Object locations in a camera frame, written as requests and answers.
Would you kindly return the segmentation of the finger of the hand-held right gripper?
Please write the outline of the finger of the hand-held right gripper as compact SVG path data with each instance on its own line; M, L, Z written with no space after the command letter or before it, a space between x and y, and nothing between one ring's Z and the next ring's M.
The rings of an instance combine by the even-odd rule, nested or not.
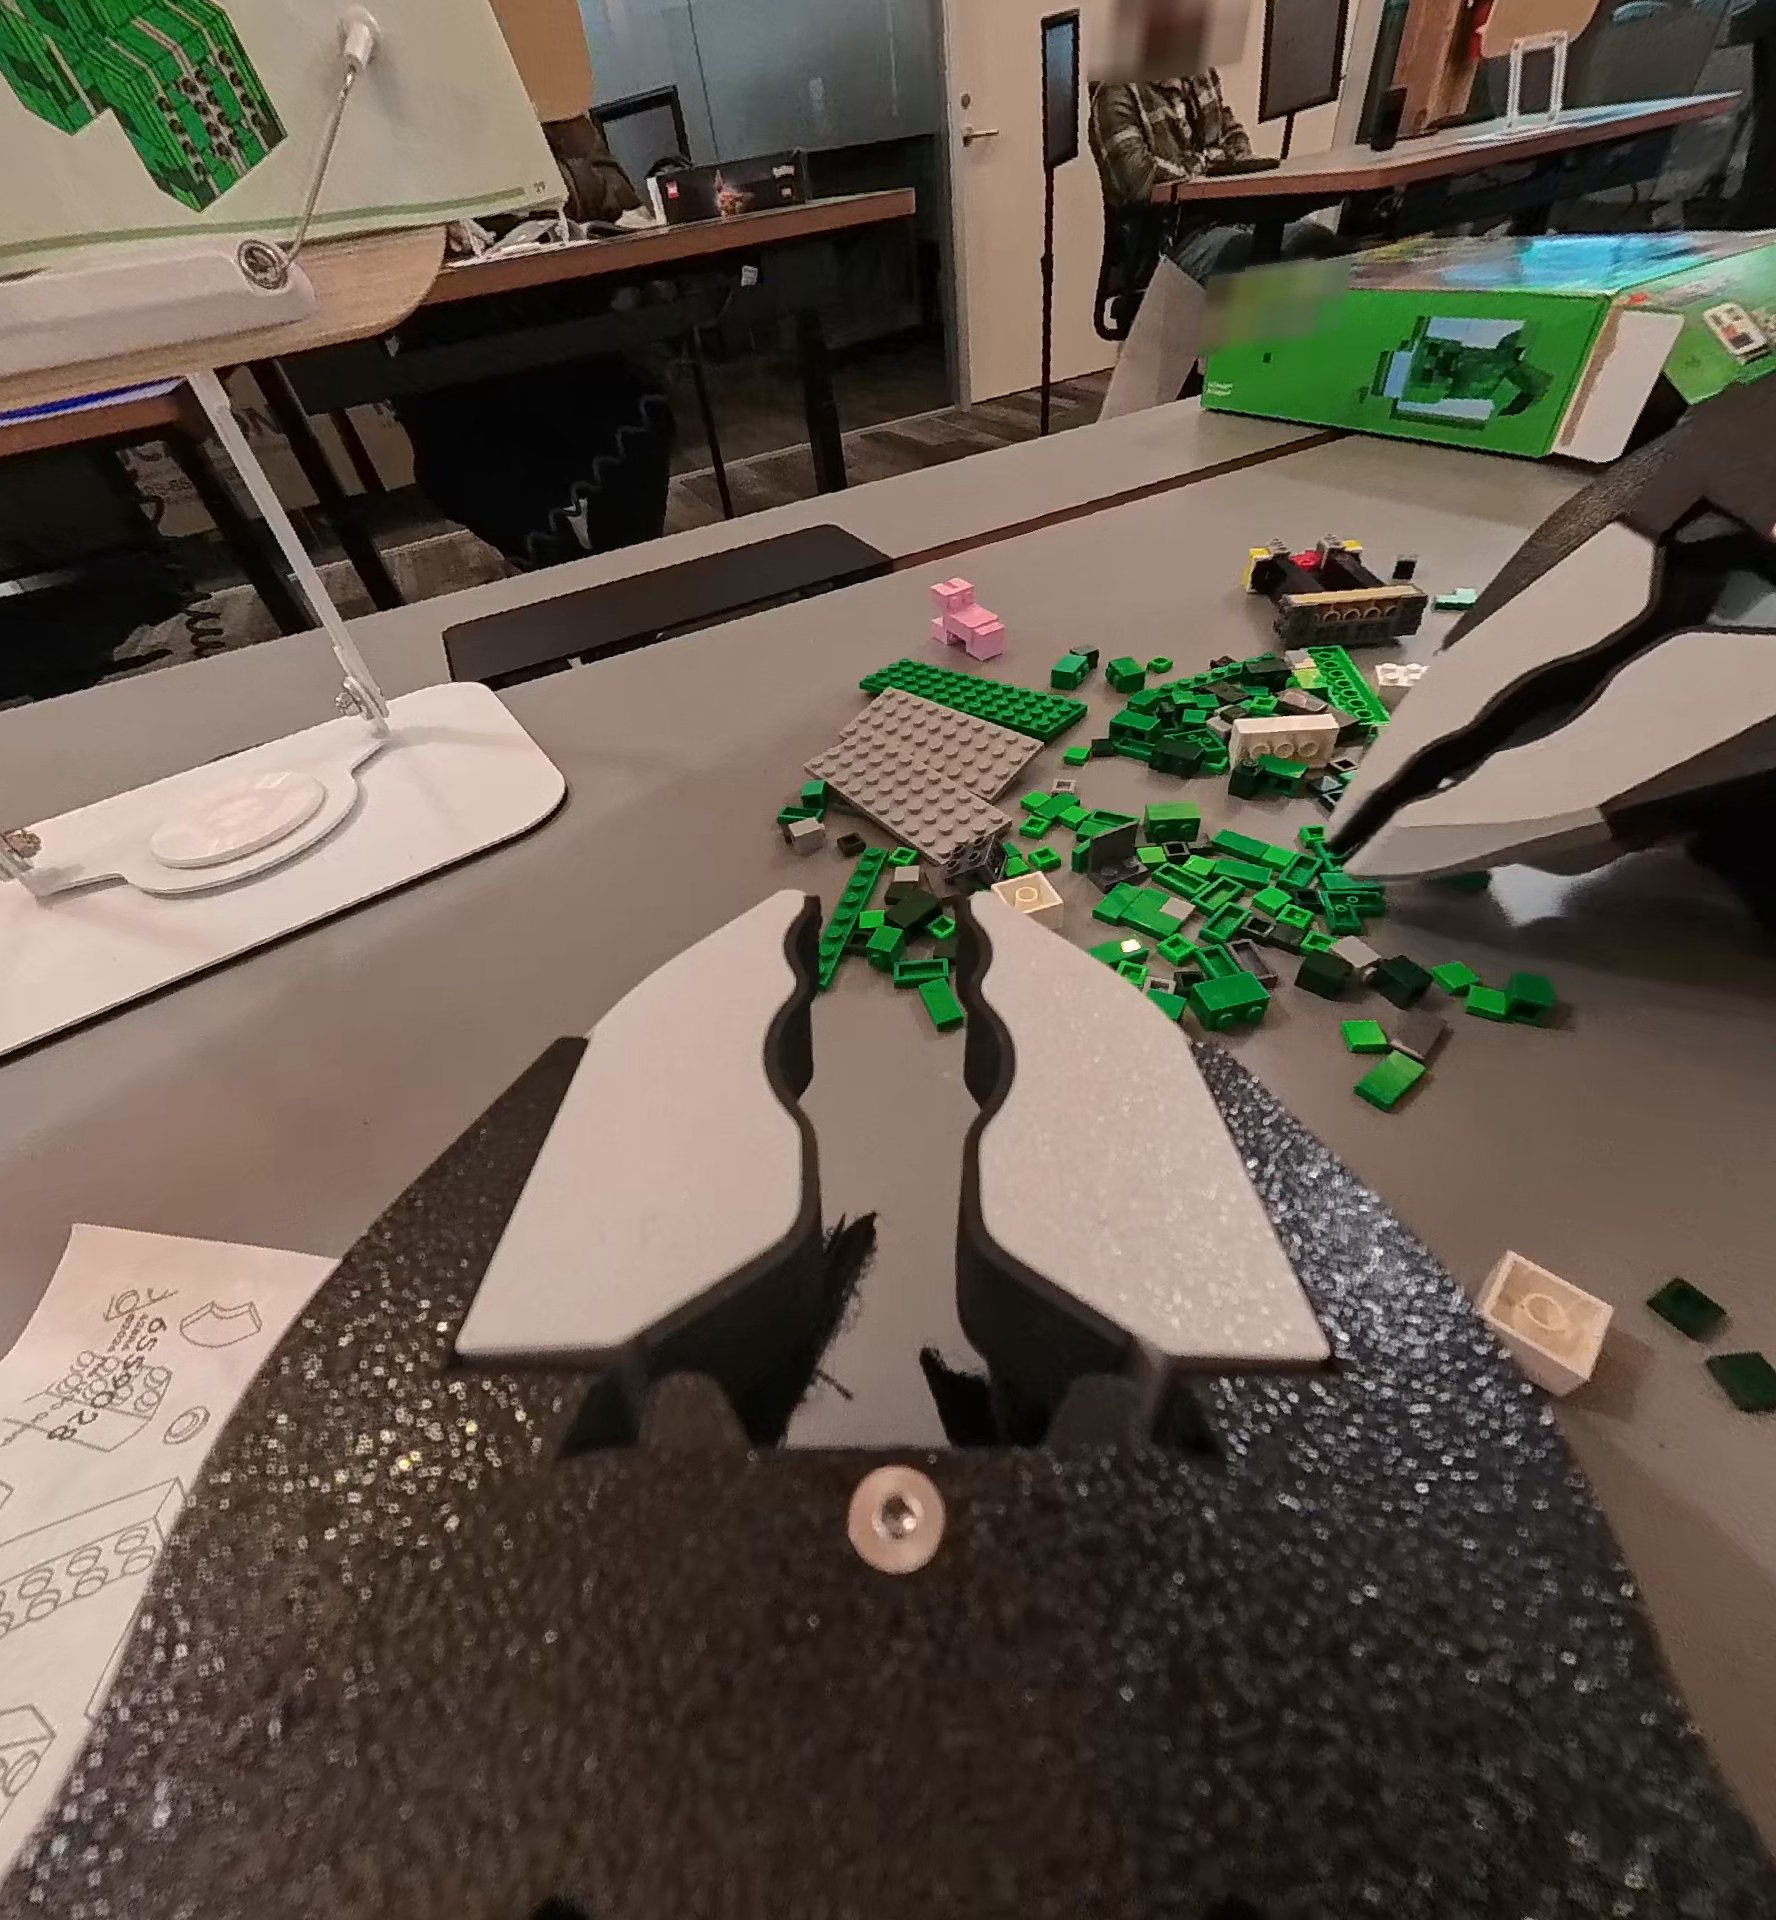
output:
M1506 742L1547 718L1568 665L1586 699L1599 690L1614 668L1595 656L1642 623L1657 578L1654 543L1614 522L1445 644L1334 809L1330 847L1578 851L1599 837L1578 750L1544 735L1513 764Z
M1341 863L1381 878L1583 869L1611 857L1619 829L1642 809L1769 772L1776 632L1682 632L1621 668L1553 733L1399 798L1375 825L1347 821Z

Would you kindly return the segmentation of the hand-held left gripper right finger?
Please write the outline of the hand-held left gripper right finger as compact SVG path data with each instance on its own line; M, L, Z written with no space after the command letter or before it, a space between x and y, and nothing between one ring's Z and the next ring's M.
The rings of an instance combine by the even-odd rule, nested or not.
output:
M1318 1373L1331 1344L1184 1031L993 893L962 909L957 1315L996 1395L1048 1418L1091 1377Z

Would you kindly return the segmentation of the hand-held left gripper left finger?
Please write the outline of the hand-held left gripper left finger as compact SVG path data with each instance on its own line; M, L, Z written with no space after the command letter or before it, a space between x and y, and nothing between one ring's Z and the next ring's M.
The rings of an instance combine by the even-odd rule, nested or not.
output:
M716 1382L784 1417L822 1315L802 1094L820 906L779 889L596 1020L462 1320L472 1368Z

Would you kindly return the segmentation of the pile of small green bricks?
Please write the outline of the pile of small green bricks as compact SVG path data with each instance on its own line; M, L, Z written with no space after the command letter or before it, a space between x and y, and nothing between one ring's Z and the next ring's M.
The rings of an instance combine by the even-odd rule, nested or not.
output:
M1365 1064L1356 1098L1392 1112L1426 1080L1449 1014L1542 1028L1562 1003L1544 973L1488 978L1458 960L1426 962L1370 941L1387 885L1350 873L1324 824L1255 837L1205 818L1192 794L1203 782L1231 803L1306 798L1321 814L1346 796L1377 733L1344 716L1325 766L1229 761L1237 716L1331 711L1306 690L1310 677L1306 651L1218 658L1181 674L1167 658L1067 650L1042 690L1081 701L1088 718L1042 743L993 803L1011 821L1004 877L1050 877L1066 901L1062 922L1088 886L1092 899L1075 915L1102 931L1092 958L1207 1039L1260 1025L1279 986L1334 1007L1365 995L1367 1009L1341 1012L1336 1030ZM935 863L805 777L779 807L774 836L795 854L832 850L847 877L858 851L890 851L843 965L861 962L915 995L935 1031L962 1030L962 909L991 889L943 896Z

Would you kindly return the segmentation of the grey desk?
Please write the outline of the grey desk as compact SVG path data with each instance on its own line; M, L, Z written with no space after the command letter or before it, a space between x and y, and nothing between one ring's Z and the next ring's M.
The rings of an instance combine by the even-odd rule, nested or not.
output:
M1429 587L1484 585L1587 481L1172 405L356 621L399 694L443 676L449 627L805 525L895 565L513 688L570 782L541 829L0 1067L0 1356L75 1222L341 1256L544 1044L772 889L830 894L836 860L781 851L774 813L856 680L933 651L933 581L988 596L1011 681L1074 644L1198 665L1266 644L1240 589L1254 543L1350 536L1416 556ZM1547 973L1564 1022L1454 1020L1391 1116L1350 1091L1310 997L1240 1057L1464 1288L1513 1250L1614 1304L1595 1380L1553 1411L1776 1852L1776 1413L1706 1371L1776 1365L1776 950L1669 851L1391 901L1397 952ZM1642 1306L1674 1278L1727 1309L1714 1338Z

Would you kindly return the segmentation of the brown top background desk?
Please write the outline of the brown top background desk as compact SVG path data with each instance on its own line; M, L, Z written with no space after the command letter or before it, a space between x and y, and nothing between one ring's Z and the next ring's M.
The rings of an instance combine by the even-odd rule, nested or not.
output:
M1521 125L1499 122L1401 140L1387 149L1334 148L1246 175L1212 175L1157 183L1149 207L1215 207L1231 220L1251 223L1265 213L1285 217L1319 212L1358 197L1383 197L1440 180L1470 178L1510 167L1594 155L1632 140L1671 133L1718 122L1739 109L1739 93L1710 93L1665 100L1564 109Z

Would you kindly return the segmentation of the wooden background desk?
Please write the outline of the wooden background desk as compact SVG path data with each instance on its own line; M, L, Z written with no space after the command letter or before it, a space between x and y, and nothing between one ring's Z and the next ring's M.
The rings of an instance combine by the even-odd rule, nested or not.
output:
M803 429L813 488L847 486L843 426L822 334L836 296L834 239L897 226L915 215L905 188L747 213L689 228L643 228L618 237L541 247L483 262L443 262L443 228L334 237L298 255L313 306L279 323L271 297L251 294L250 323L183 345L107 350L91 358L0 377L0 463L79 446L163 444L205 502L237 564L283 632L301 629L295 596L274 587L271 565L247 534L215 467L195 441L205 416L183 395L195 368L247 367L275 426L295 450L335 536L378 610L399 589L314 443L309 417L341 414L404 394L430 394L527 371L558 358L683 340L706 323L700 282L754 267L757 297L795 323ZM457 309L569 288L606 296L669 285L670 301L616 308L560 323L462 343L431 353L391 353L385 340L416 311Z

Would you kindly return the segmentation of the long narrow green plate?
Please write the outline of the long narrow green plate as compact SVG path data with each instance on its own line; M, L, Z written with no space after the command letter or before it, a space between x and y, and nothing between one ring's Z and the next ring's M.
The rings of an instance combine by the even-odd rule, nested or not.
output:
M1385 702L1381 702L1377 688L1346 647L1306 647L1306 672L1312 674L1306 690L1324 699L1331 711L1356 729L1379 733L1387 724L1388 711Z
M826 994L832 986L852 937L858 931L861 915L871 907L875 883L887 860L890 851L883 847L868 847L854 855L847 883L820 931L816 954L817 994Z

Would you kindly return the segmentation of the green cardboard set box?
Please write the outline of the green cardboard set box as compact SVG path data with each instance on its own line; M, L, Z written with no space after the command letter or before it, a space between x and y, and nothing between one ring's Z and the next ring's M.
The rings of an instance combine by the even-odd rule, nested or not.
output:
M1260 269L1203 405L1592 467L1776 371L1776 228L1408 242Z

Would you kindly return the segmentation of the grey studded plate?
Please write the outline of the grey studded plate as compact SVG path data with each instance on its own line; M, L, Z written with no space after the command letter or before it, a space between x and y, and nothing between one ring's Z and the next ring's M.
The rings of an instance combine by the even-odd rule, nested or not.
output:
M883 772L916 769L926 786L957 786L985 803L1007 796L1042 750L1024 733L893 688L871 699L834 746Z
M803 777L866 814L924 863L1002 841L1008 818L955 777L895 746L834 746L803 761Z

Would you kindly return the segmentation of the white book stand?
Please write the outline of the white book stand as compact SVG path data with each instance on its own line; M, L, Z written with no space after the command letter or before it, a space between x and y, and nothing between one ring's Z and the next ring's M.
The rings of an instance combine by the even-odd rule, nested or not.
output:
M183 345L313 306L298 255L334 237L116 246L0 277L0 377ZM447 228L467 220L422 228ZM28 829L0 829L0 1063L489 851L565 803L565 777L476 683L383 693L334 609L219 371L183 389L251 495L335 658L339 713Z

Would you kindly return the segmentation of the white flat board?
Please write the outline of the white flat board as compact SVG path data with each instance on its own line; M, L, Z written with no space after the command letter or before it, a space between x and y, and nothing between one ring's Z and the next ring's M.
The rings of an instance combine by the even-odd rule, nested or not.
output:
M1208 318L1207 287L1169 259L1159 259L1118 345L1096 419L1122 419L1175 404L1197 368Z

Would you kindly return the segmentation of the wooden pillar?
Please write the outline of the wooden pillar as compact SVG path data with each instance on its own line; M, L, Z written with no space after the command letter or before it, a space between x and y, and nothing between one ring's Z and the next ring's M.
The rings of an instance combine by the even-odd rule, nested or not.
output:
M1478 73L1492 2L1408 2L1392 91L1404 94L1397 140L1463 124Z

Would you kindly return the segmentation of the large green studded plate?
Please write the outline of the large green studded plate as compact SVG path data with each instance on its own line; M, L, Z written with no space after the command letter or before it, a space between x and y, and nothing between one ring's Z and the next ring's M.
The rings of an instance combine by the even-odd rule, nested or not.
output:
M858 693L871 699L905 693L1042 746L1054 743L1088 718L1088 707L1064 693L1014 687L905 658L862 676Z

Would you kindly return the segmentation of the black framed screen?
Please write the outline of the black framed screen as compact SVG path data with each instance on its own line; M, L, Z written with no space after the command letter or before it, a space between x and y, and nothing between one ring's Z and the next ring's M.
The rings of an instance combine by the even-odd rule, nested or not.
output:
M1347 2L1265 4L1255 122L1270 124L1338 100L1347 17Z

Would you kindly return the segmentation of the white door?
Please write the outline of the white door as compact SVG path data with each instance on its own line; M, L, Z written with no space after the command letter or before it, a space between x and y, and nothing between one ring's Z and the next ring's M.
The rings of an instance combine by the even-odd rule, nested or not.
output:
M1088 56L1101 7L946 2L945 138L951 195L955 377L979 404L1113 367L1092 328L1105 210L1088 129ZM1043 173L1042 21L1079 21L1069 158Z

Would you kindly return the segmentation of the paper sheet with brick drawings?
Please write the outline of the paper sheet with brick drawings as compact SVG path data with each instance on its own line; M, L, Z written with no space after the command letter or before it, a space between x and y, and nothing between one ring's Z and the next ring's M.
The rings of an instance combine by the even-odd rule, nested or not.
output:
M82 1751L208 1450L335 1263L82 1222L0 1359L0 1880Z

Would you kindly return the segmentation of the black tablet on pole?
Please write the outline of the black tablet on pole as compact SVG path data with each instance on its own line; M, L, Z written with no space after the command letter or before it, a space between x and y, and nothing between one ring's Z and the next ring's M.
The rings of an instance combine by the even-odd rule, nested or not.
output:
M1058 173L1079 148L1081 14L1078 9L1039 19L1042 255L1039 255L1039 379L1036 436L1051 425Z

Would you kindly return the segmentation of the dark zigzag patterned cloth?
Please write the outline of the dark zigzag patterned cloth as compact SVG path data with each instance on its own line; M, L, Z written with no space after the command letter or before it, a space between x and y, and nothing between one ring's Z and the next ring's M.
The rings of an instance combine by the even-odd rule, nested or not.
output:
M426 497L539 569L659 541L674 414L660 371L593 354L395 400Z

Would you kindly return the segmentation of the black product box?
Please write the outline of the black product box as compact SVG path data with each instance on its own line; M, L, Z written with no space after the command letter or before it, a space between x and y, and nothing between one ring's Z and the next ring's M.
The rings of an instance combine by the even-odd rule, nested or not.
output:
M739 220L811 200L800 148L708 164L664 160L651 173L651 190L660 217L673 228Z

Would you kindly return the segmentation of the green printed instruction booklet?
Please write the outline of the green printed instruction booklet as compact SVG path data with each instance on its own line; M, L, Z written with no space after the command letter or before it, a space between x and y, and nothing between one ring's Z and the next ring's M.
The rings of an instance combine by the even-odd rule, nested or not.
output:
M0 277L563 197L489 4L0 2Z

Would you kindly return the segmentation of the dark grey yellow frame assembly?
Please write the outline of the dark grey yellow frame assembly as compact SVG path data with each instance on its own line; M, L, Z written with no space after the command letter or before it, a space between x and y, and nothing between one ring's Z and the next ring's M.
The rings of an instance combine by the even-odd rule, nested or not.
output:
M1273 632L1286 647L1381 647L1413 636L1428 592L1405 574L1381 580L1356 541L1324 539L1306 550L1281 541L1247 553L1244 589L1273 609Z

